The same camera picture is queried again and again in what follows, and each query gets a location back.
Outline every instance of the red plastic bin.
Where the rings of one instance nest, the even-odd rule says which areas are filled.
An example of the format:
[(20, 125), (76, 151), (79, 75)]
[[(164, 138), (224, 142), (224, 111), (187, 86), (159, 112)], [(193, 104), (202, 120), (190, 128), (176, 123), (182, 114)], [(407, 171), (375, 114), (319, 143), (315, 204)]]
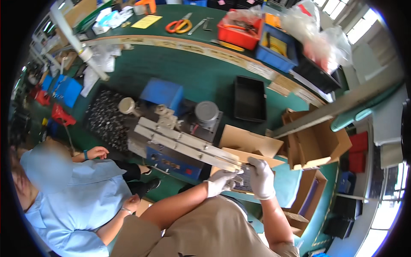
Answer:
[[(235, 12), (235, 9), (230, 9), (229, 12)], [(262, 33), (262, 25), (263, 25), (263, 19), (258, 20), (257, 22), (254, 23), (254, 27), (258, 29), (258, 33), (256, 37), (251, 36), (247, 32), (242, 32), (237, 29), (232, 29), (232, 28), (224, 28), (224, 23), (223, 20), (220, 20), (220, 22), (217, 24), (218, 28), (218, 40), (234, 44), (239, 47), (243, 47), (248, 50), (254, 50), (256, 48), (257, 43), (260, 41), (261, 38), (261, 33)]]

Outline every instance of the forearm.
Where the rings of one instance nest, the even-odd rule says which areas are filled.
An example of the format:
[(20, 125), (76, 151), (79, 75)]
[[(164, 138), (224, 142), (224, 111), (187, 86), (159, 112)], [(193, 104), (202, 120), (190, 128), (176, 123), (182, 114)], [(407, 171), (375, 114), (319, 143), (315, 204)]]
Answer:
[(84, 153), (80, 153), (76, 156), (73, 156), (72, 160), (73, 160), (73, 162), (84, 162), (85, 161)]
[(148, 208), (140, 219), (148, 220), (160, 230), (169, 228), (177, 219), (194, 210), (207, 198), (208, 185), (201, 183), (180, 194), (167, 197)]
[(291, 226), (277, 198), (261, 200), (261, 207), (263, 208), (264, 232), (270, 248), (277, 243), (293, 243), (294, 236)]
[(120, 210), (114, 218), (112, 218), (96, 232), (97, 236), (105, 245), (108, 245), (115, 238), (123, 225), (124, 218), (127, 215), (129, 215), (128, 212)]

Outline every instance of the light blue shirt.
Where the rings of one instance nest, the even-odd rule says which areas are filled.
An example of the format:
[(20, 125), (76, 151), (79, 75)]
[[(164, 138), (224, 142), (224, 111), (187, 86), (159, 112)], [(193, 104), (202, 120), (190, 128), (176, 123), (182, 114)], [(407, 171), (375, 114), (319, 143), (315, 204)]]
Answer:
[(125, 172), (112, 160), (74, 163), (68, 186), (54, 194), (39, 192), (25, 216), (43, 241), (62, 257), (108, 256), (95, 231), (131, 197), (121, 176)]

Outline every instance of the black plastic bin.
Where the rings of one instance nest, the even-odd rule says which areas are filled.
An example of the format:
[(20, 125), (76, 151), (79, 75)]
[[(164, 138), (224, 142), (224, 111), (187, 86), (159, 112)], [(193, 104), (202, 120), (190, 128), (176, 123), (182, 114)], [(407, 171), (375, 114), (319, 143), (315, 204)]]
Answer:
[(293, 68), (293, 71), (298, 73), (309, 82), (313, 83), (314, 86), (318, 87), (318, 89), (323, 91), (325, 94), (341, 88), (340, 82), (336, 80), (338, 78), (336, 72), (329, 75), (327, 72), (323, 71), (315, 62), (305, 57), (305, 55), (302, 53), (303, 46), (300, 42), (297, 41), (296, 50), (298, 66), (295, 66)]
[(254, 122), (267, 120), (264, 82), (245, 76), (234, 80), (234, 117)]

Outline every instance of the beige shirt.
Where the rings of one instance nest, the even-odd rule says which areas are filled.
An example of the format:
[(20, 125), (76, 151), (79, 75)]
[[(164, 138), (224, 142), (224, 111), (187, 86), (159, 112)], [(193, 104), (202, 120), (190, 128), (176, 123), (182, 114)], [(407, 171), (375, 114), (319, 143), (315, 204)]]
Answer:
[(154, 224), (127, 216), (110, 256), (299, 257), (299, 253), (287, 243), (273, 252), (237, 205), (224, 197), (213, 197), (176, 220), (163, 237)]

